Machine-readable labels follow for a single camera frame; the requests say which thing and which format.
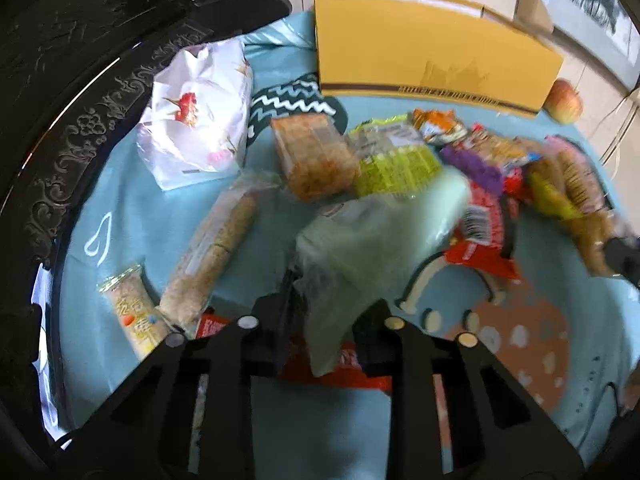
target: cardboard box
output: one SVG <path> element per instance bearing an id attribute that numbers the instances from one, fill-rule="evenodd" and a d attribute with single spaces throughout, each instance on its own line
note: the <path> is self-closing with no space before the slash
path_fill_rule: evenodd
<path id="1" fill-rule="evenodd" d="M 325 95 L 476 104 L 524 116 L 542 108 L 562 56 L 466 0 L 315 0 Z"/>

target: red packet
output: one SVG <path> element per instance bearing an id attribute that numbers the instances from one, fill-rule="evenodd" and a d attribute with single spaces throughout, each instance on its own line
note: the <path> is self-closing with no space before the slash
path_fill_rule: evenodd
<path id="1" fill-rule="evenodd" d="M 469 206 L 444 253 L 447 262 L 519 280 L 512 258 L 518 203 L 506 195 L 498 199 L 473 182 L 471 193 Z"/>
<path id="2" fill-rule="evenodd" d="M 217 316 L 212 311 L 206 311 L 200 319 L 196 338 L 215 335 L 228 324 L 228 319 Z M 333 372 L 322 377 L 314 377 L 304 340 L 300 336 L 294 336 L 289 342 L 289 361 L 285 364 L 279 378 L 292 383 L 323 384 L 338 388 L 360 388 L 391 393 L 391 377 L 367 377 L 358 363 L 355 346 L 349 343 L 342 345 L 340 359 Z"/>

